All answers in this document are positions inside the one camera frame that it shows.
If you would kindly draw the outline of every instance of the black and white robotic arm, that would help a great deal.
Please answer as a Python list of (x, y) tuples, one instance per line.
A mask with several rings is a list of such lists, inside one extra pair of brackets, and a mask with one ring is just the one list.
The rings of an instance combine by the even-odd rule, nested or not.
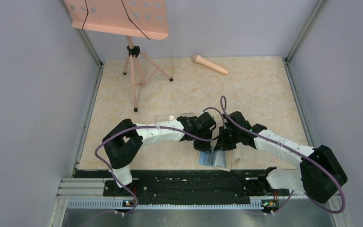
[[(306, 192), (308, 196), (320, 203), (328, 201), (337, 191), (335, 184), (319, 168), (284, 148), (282, 145), (293, 148), (300, 154), (320, 164), (333, 175), (340, 186), (347, 182), (347, 176), (330, 148), (324, 145), (314, 148), (298, 144), (276, 135), (263, 125), (255, 124), (251, 126), (245, 120), (242, 113), (238, 111), (233, 112), (229, 116), (243, 128), (264, 138), (277, 141), (278, 144), (247, 133), (226, 118), (227, 122), (219, 127), (219, 136), (217, 137), (215, 150), (233, 150), (236, 148), (237, 143), (242, 143), (243, 145), (268, 152), (296, 167), (296, 169), (269, 167), (265, 170), (260, 177), (271, 188)], [(150, 128), (138, 128), (138, 126), (150, 126)], [(216, 122), (207, 112), (204, 112), (199, 117), (182, 116), (168, 122), (157, 124), (134, 124), (131, 119), (125, 119), (105, 136), (103, 141), (132, 127), (137, 128), (123, 133), (121, 136), (114, 138), (104, 145), (105, 152), (112, 166), (112, 172), (124, 185), (132, 182), (130, 163), (142, 146), (163, 141), (192, 140), (196, 150), (207, 153), (213, 152), (210, 141), (200, 141), (189, 136), (193, 135), (207, 140), (212, 138), (212, 131), (216, 128)]]

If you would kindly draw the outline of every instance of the beige table surface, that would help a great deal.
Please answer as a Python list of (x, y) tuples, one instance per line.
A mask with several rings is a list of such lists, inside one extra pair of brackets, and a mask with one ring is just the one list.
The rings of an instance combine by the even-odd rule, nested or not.
[[(143, 58), (139, 59), (149, 76), (154, 68)], [(107, 169), (94, 156), (94, 150), (121, 120), (130, 118), (134, 123), (154, 123), (155, 115), (194, 112), (198, 116), (208, 106), (220, 109), (221, 95), (227, 98), (228, 113), (241, 111), (251, 125), (260, 123), (280, 136), (307, 144), (281, 57), (207, 59), (229, 70), (229, 74), (212, 71), (193, 63), (190, 58), (154, 59), (174, 81), (170, 82), (157, 72), (145, 87), (137, 86), (137, 113), (133, 111), (130, 67), (124, 76), (125, 60), (108, 60), (78, 168)], [(221, 125), (219, 115), (211, 114), (217, 125)], [(99, 154), (107, 159), (103, 148)], [(140, 149), (131, 169), (208, 169), (197, 164), (198, 155), (192, 141), (154, 144)], [(293, 168), (273, 155), (241, 144), (233, 151), (231, 163), (232, 169)]]

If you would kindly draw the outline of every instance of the music stand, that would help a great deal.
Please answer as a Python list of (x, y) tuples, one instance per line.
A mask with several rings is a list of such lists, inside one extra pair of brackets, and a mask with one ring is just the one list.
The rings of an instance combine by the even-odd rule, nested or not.
[[(130, 63), (134, 112), (138, 111), (135, 68), (137, 68), (143, 86), (147, 84), (157, 70), (170, 81), (173, 81), (173, 78), (146, 53), (141, 51), (139, 46), (135, 46), (131, 40), (131, 36), (147, 36), (150, 39), (161, 40), (169, 35), (165, 0), (64, 0), (64, 2), (73, 19), (72, 26), (74, 28), (126, 36), (129, 45), (127, 46), (128, 55), (123, 74), (127, 74), (127, 66)], [(145, 80), (145, 75), (137, 59), (140, 54), (155, 67), (155, 71), (147, 80)]]

